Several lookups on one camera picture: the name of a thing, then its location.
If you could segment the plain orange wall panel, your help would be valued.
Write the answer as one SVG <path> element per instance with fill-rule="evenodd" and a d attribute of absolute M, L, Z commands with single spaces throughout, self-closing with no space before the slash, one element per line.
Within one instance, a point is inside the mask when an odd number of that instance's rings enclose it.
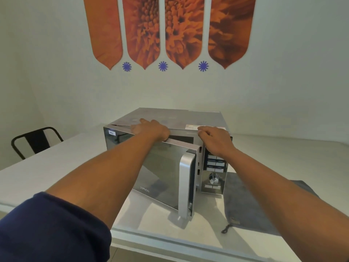
<path fill-rule="evenodd" d="M 111 70 L 123 56 L 118 0 L 83 1 L 93 55 Z"/>

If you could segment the person's left hand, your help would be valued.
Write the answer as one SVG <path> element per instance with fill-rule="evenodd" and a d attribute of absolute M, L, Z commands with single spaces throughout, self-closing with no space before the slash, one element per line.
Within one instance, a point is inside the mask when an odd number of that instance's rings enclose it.
<path fill-rule="evenodd" d="M 138 124 L 131 125 L 130 129 L 134 135 L 141 134 L 157 142 L 166 141 L 171 134 L 168 127 L 156 120 L 151 120 L 148 124 L 140 124 L 139 122 Z"/>

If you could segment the silver microwave oven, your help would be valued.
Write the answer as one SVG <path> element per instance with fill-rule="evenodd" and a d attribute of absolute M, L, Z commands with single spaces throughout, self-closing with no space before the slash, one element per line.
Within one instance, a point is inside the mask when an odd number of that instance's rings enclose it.
<path fill-rule="evenodd" d="M 107 124 L 106 134 L 115 138 L 118 144 L 127 137 L 131 125 L 139 123 L 139 119 L 148 121 L 156 120 L 165 125 L 171 131 L 170 139 L 186 142 L 190 145 L 199 146 L 196 155 L 197 177 L 195 183 L 197 190 L 202 193 L 222 195 L 228 171 L 228 163 L 211 154 L 198 136 L 199 126 L 211 126 L 224 129 L 229 132 L 228 125 L 219 111 L 195 111 L 180 109 L 156 109 L 138 108 L 131 113 Z M 220 178 L 218 185 L 212 185 L 209 176 L 216 174 Z"/>

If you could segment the dark blue sleeve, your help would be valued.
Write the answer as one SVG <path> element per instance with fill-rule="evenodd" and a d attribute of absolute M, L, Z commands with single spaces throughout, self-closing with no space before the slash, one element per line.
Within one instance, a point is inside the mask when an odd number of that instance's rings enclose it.
<path fill-rule="evenodd" d="M 102 220 L 40 192 L 0 219 L 0 262 L 108 262 L 111 240 Z"/>

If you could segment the mirrored microwave door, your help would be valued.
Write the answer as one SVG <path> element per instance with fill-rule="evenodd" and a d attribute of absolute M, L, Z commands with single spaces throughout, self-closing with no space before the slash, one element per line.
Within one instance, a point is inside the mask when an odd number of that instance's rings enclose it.
<path fill-rule="evenodd" d="M 166 141 L 152 146 L 133 190 L 173 209 L 180 218 L 192 220 L 202 172 L 203 142 L 197 131 L 170 131 Z"/>

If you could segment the person's left forearm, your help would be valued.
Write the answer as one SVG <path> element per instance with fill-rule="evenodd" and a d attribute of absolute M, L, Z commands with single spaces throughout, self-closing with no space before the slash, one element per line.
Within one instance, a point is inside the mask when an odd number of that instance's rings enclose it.
<path fill-rule="evenodd" d="M 46 190 L 97 217 L 110 230 L 131 192 L 146 156 L 167 135 L 134 135 L 83 163 Z"/>

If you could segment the grey cloth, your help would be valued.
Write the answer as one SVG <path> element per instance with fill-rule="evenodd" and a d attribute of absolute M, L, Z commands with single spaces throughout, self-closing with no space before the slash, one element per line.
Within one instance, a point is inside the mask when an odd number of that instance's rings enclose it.
<path fill-rule="evenodd" d="M 222 234 L 226 234 L 229 228 L 236 227 L 280 236 L 259 203 L 234 172 L 227 173 L 223 197 L 228 224 L 221 231 Z"/>

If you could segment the orange flower centre wall panel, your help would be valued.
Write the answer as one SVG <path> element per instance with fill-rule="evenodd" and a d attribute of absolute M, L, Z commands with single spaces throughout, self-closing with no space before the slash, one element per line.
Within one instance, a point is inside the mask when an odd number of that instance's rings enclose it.
<path fill-rule="evenodd" d="M 160 55 L 159 0 L 122 0 L 129 57 L 147 69 Z"/>
<path fill-rule="evenodd" d="M 202 51 L 204 0 L 165 0 L 165 49 L 181 69 Z"/>

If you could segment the person's right forearm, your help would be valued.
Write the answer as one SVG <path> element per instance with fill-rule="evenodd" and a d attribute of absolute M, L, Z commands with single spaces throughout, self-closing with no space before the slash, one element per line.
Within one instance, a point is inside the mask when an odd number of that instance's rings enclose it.
<path fill-rule="evenodd" d="M 236 148 L 222 158 L 302 262 L 349 262 L 349 217 Z"/>

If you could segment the person's right hand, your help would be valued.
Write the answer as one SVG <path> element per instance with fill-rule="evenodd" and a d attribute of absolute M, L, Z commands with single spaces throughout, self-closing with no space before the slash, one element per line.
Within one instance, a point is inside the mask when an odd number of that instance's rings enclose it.
<path fill-rule="evenodd" d="M 227 162 L 231 161 L 236 148 L 228 131 L 220 128 L 220 132 L 215 136 L 200 137 L 200 139 L 211 154 Z"/>

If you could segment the black metal chair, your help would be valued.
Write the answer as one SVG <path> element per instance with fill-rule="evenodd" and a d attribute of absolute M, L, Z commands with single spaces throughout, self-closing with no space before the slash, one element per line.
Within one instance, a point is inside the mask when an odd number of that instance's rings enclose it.
<path fill-rule="evenodd" d="M 38 154 L 38 153 L 50 148 L 49 141 L 48 141 L 48 139 L 45 135 L 45 132 L 44 132 L 45 130 L 52 130 L 61 142 L 64 141 L 63 138 L 61 137 L 61 135 L 59 134 L 59 132 L 55 128 L 44 127 L 44 128 L 40 128 L 40 129 L 31 131 L 31 132 L 16 136 L 15 138 L 13 138 L 11 140 L 11 147 L 13 148 L 13 150 L 17 153 L 17 155 L 22 160 L 25 160 L 26 157 L 20 152 L 20 150 L 15 145 L 16 140 L 21 139 L 21 138 L 25 138 L 26 141 L 28 142 L 29 146 L 33 150 L 34 154 Z"/>

